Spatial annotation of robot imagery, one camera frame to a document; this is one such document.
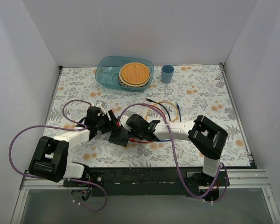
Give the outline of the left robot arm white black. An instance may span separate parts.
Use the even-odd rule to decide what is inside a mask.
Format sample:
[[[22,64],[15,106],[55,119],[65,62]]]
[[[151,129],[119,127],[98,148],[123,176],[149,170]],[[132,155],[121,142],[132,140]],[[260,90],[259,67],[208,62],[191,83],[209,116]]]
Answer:
[[[68,159],[68,152],[92,140],[98,132],[104,134],[117,127],[118,120],[112,110],[105,112],[101,107],[90,106],[86,117],[77,123],[73,131],[39,139],[28,167],[29,173],[53,182],[74,178],[78,186],[86,186],[90,175],[84,171],[85,165]]]

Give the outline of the black network switch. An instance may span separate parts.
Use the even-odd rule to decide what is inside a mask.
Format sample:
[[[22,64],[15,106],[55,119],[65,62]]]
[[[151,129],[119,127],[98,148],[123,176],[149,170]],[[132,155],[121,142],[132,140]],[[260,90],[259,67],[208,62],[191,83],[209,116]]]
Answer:
[[[111,132],[110,143],[126,147],[129,142],[129,132],[125,128],[118,128]]]

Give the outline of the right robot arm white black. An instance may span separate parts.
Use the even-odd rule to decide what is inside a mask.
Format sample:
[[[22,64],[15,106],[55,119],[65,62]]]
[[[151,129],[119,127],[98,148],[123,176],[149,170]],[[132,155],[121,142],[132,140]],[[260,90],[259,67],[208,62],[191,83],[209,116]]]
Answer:
[[[199,115],[192,122],[170,122],[153,120],[147,122],[138,114],[124,115],[120,124],[134,137],[147,141],[188,140],[204,156],[202,181],[206,185],[215,184],[221,153],[228,133],[209,118]]]

